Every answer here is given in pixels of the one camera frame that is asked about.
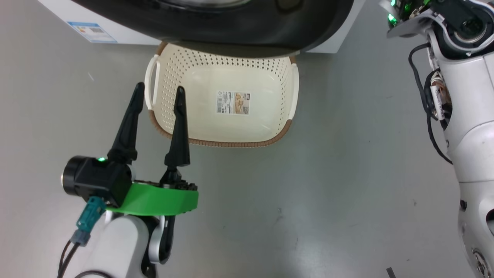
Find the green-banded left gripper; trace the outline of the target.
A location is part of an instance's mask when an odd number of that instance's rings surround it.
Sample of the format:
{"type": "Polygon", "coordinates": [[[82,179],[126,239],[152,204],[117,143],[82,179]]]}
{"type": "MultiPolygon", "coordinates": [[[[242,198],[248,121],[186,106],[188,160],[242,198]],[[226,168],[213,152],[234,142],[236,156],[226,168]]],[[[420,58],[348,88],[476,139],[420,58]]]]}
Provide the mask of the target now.
{"type": "MultiPolygon", "coordinates": [[[[138,117],[143,110],[145,84],[139,82],[134,88],[129,105],[107,157],[111,161],[131,164],[137,160],[138,117]]],[[[185,89],[178,86],[173,112],[175,114],[171,147],[165,156],[168,166],[159,181],[132,182],[120,207],[107,206],[106,210],[134,216],[177,216],[198,207],[199,192],[195,183],[182,178],[177,167],[190,165],[190,146],[185,89]]]]}

